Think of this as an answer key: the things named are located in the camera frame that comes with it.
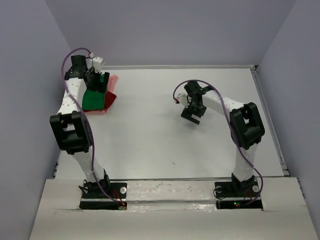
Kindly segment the green t shirt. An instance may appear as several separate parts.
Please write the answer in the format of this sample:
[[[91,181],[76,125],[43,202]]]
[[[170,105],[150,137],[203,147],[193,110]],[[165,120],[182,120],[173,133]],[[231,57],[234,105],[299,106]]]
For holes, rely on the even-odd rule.
[[[108,91],[110,73],[90,73],[86,75],[86,90],[82,99],[84,111],[102,110],[105,105],[105,95]]]

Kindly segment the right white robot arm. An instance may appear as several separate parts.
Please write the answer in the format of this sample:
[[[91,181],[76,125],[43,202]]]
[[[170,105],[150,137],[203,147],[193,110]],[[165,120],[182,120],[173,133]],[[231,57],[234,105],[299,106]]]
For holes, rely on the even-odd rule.
[[[253,102],[242,103],[223,97],[211,84],[201,86],[201,80],[186,80],[181,83],[185,92],[174,94],[176,104],[183,105],[181,117],[196,124],[207,109],[214,110],[225,117],[230,136],[236,147],[235,167],[230,181],[215,183],[214,194],[218,200],[226,198],[245,198],[251,194],[260,197],[263,184],[258,183],[254,166],[256,151],[265,127],[257,105]]]

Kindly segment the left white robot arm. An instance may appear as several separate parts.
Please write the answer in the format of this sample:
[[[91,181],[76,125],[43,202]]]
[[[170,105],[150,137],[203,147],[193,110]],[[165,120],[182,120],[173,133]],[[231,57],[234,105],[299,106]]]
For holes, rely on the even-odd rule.
[[[62,72],[64,96],[49,123],[60,150],[81,167],[85,182],[80,186],[84,199],[106,199],[112,189],[106,170],[95,157],[95,142],[89,120],[82,108],[87,90],[104,94],[110,75],[102,73],[103,58],[93,54],[71,56],[71,67]]]

